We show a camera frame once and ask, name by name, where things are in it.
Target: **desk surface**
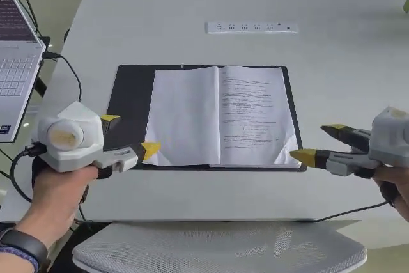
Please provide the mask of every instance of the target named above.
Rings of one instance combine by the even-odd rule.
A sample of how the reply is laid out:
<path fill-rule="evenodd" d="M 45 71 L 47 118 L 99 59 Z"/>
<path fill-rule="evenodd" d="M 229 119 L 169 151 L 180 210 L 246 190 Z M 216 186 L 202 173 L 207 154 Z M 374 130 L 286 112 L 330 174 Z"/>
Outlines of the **desk surface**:
<path fill-rule="evenodd" d="M 387 105 L 409 109 L 404 0 L 82 0 L 62 54 L 83 102 L 104 113 L 120 64 L 285 65 L 304 147 L 346 150 L 325 123 L 368 129 Z M 297 35 L 206 35 L 209 20 L 296 22 Z M 59 61 L 41 115 L 77 98 Z M 28 191 L 28 159 L 17 168 Z M 323 170 L 306 173 L 129 171 L 92 183 L 84 212 L 104 220 L 315 218 L 381 202 L 376 185 Z M 13 189 L 2 220 L 27 204 Z M 348 218 L 395 217 L 389 207 Z"/>

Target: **laptop keyboard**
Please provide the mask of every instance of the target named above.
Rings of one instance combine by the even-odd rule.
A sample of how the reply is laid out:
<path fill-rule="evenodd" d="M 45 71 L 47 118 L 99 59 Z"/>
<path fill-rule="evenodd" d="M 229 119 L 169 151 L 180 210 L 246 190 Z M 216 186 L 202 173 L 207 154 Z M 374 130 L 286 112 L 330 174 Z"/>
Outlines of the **laptop keyboard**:
<path fill-rule="evenodd" d="M 0 63 L 0 96 L 21 96 L 34 58 L 4 59 Z"/>

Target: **wristwatch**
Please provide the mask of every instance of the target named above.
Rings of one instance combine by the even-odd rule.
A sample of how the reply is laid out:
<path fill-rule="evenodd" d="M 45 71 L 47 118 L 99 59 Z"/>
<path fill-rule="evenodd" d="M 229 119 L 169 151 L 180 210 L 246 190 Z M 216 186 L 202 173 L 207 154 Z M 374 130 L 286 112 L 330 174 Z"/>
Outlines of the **wristwatch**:
<path fill-rule="evenodd" d="M 49 253 L 43 242 L 13 228 L 8 228 L 0 233 L 0 246 L 12 247 L 22 251 L 34 258 L 39 266 L 45 263 Z"/>

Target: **yellow tip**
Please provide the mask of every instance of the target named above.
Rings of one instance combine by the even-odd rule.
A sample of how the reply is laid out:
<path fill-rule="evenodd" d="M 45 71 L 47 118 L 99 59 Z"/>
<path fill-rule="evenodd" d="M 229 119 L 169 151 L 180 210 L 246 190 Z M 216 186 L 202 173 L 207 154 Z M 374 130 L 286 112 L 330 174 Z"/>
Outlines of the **yellow tip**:
<path fill-rule="evenodd" d="M 343 124 L 330 124 L 330 125 L 322 125 L 321 127 L 332 127 L 332 128 L 335 128 L 335 129 L 341 129 L 341 128 L 346 127 L 346 125 L 343 125 Z"/>
<path fill-rule="evenodd" d="M 115 120 L 116 118 L 120 118 L 121 116 L 119 116 L 119 115 L 108 115 L 108 114 L 106 114 L 106 115 L 101 115 L 100 117 L 101 117 L 102 120 L 112 121 L 112 120 Z"/>
<path fill-rule="evenodd" d="M 289 154 L 294 159 L 300 161 L 302 164 L 315 168 L 315 153 L 316 153 L 316 150 L 303 149 L 303 150 L 293 150 Z"/>
<path fill-rule="evenodd" d="M 143 142 L 141 143 L 145 151 L 145 157 L 143 161 L 147 161 L 150 157 L 156 154 L 160 150 L 159 142 Z"/>

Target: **paper sheet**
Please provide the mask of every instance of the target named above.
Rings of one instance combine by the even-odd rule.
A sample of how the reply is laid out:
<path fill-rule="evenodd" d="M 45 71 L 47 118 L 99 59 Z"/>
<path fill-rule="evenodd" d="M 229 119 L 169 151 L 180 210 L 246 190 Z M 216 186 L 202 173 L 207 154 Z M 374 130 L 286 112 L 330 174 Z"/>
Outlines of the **paper sheet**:
<path fill-rule="evenodd" d="M 222 165 L 299 167 L 282 70 L 227 66 L 220 69 Z"/>
<path fill-rule="evenodd" d="M 146 162 L 157 166 L 220 164 L 219 69 L 157 70 L 146 142 L 160 142 Z"/>

